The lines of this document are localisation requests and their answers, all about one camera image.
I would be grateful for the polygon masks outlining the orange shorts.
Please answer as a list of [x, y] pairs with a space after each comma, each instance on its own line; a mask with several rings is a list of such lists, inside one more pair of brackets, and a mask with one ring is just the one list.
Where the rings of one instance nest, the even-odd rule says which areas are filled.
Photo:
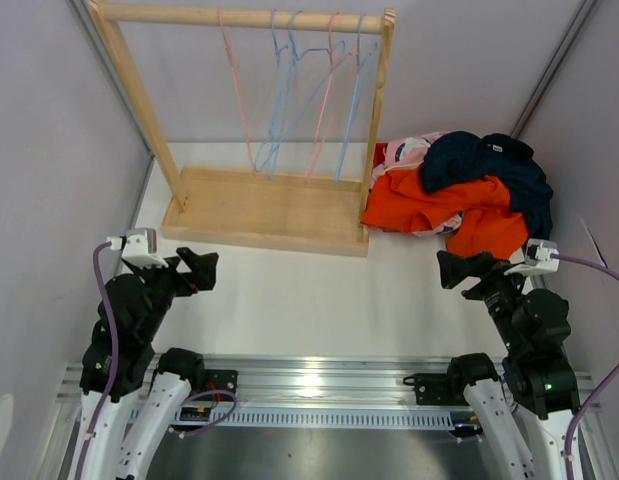
[[452, 185], [428, 194], [419, 171], [393, 170], [382, 175], [369, 194], [361, 222], [375, 229], [421, 234], [462, 217], [446, 248], [468, 257], [489, 252], [510, 258], [529, 238], [524, 216], [510, 209], [510, 194], [497, 178]]

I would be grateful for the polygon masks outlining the navy blue shorts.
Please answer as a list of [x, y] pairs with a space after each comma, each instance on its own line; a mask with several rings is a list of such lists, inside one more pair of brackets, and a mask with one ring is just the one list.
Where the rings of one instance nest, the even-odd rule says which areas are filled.
[[530, 237], [550, 238], [553, 190], [534, 160], [534, 150], [526, 143], [501, 133], [480, 138], [454, 131], [431, 144], [420, 169], [421, 182], [429, 194], [486, 176], [497, 178], [507, 187], [510, 210], [523, 215]]

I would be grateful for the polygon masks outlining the pink shark print shorts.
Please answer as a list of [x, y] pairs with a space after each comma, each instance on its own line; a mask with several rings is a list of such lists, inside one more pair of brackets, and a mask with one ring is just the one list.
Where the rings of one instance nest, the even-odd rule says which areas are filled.
[[[447, 131], [432, 132], [424, 135], [410, 136], [378, 143], [373, 160], [370, 190], [375, 182], [385, 173], [392, 170], [416, 169], [424, 162], [424, 157], [431, 145]], [[423, 231], [414, 232], [417, 237], [451, 233], [458, 230], [463, 219], [462, 213], [456, 213], [436, 227], [426, 227]]]

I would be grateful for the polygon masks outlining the pink hanger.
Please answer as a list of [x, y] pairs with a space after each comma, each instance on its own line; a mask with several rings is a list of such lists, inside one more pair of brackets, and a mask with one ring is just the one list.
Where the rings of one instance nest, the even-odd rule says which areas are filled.
[[330, 95], [333, 86], [334, 76], [336, 71], [340, 68], [340, 65], [350, 56], [350, 53], [346, 50], [346, 46], [343, 46], [343, 51], [336, 55], [333, 42], [335, 20], [340, 15], [338, 11], [332, 13], [328, 25], [328, 61], [329, 71], [327, 75], [327, 84], [322, 97], [322, 103], [316, 124], [316, 130], [313, 138], [312, 149], [310, 151], [308, 163], [304, 172], [304, 182], [308, 183], [315, 171], [316, 166], [320, 160], [324, 145], [326, 143], [327, 134], [330, 132], [333, 121], [334, 113], [327, 113], [330, 103]]
[[235, 59], [235, 55], [233, 51], [233, 43], [225, 27], [223, 9], [221, 7], [217, 8], [217, 16], [218, 16], [220, 32], [221, 32], [223, 42], [224, 42], [227, 60], [229, 62], [231, 73], [232, 73], [234, 92], [235, 92], [239, 116], [240, 116], [240, 120], [242, 124], [247, 155], [248, 155], [248, 159], [250, 163], [250, 169], [252, 173], [255, 174], [256, 170], [255, 170], [254, 154], [253, 154], [251, 140], [250, 140], [249, 128], [248, 128], [247, 121], [246, 121], [246, 112], [244, 108], [243, 96], [242, 96], [242, 91], [240, 87], [237, 63], [236, 63], [236, 59]]

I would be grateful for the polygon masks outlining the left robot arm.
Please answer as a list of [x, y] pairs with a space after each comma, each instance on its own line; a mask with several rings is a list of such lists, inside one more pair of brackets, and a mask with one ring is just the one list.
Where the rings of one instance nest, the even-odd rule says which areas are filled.
[[131, 416], [166, 314], [175, 299], [214, 289], [218, 254], [180, 247], [162, 258], [142, 249], [122, 261], [126, 273], [97, 281], [99, 319], [82, 359], [72, 479], [145, 478], [177, 408], [206, 387], [202, 355], [171, 348], [157, 358], [148, 399]]

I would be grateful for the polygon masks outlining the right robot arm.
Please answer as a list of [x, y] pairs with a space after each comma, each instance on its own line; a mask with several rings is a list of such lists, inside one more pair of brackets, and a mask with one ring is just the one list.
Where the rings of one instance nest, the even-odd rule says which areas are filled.
[[583, 476], [580, 395], [563, 350], [571, 333], [569, 305], [547, 289], [523, 290], [527, 277], [558, 269], [556, 255], [554, 244], [544, 240], [531, 240], [525, 260], [518, 264], [490, 253], [437, 254], [443, 288], [477, 278], [462, 295], [485, 303], [507, 350], [502, 374], [484, 353], [453, 358], [436, 381], [443, 389], [437, 402], [468, 403], [492, 442], [505, 479]]

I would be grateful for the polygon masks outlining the wooden clothes rack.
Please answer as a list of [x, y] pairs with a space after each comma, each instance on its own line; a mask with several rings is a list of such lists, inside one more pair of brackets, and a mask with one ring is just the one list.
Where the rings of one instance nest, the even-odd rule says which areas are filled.
[[237, 63], [254, 154], [247, 155], [232, 73], [217, 8], [91, 1], [89, 15], [121, 81], [132, 112], [171, 192], [160, 225], [180, 241], [363, 257], [369, 234], [360, 219], [370, 187], [374, 148], [396, 12], [366, 15], [362, 49], [377, 43], [363, 74], [362, 96], [341, 181], [334, 176], [354, 83], [358, 20], [335, 20], [336, 71], [327, 113], [334, 121], [308, 183], [304, 172], [327, 84], [328, 25], [335, 12], [303, 11], [293, 33], [299, 55], [283, 143], [273, 180], [267, 157], [275, 127], [276, 73], [272, 32], [287, 41], [295, 11], [222, 8]]

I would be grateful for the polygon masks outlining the aluminium mounting rail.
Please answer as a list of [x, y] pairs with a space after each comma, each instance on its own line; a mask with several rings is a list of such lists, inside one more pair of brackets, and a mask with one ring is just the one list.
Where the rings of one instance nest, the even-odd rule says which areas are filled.
[[202, 428], [213, 421], [221, 426], [336, 428], [380, 430], [472, 430], [487, 418], [488, 405], [508, 404], [513, 396], [505, 387], [490, 390], [473, 404], [446, 400], [432, 388], [416, 385], [414, 374], [442, 376], [446, 358], [337, 359], [337, 358], [205, 358], [209, 383], [224, 392], [215, 404], [211, 397], [188, 400], [187, 381], [168, 374], [152, 386], [158, 362], [152, 360], [139, 390], [117, 402], [102, 401], [99, 393], [83, 394], [81, 368], [68, 367], [58, 399], [84, 407], [82, 431], [111, 434], [139, 415], [152, 414], [168, 427]]

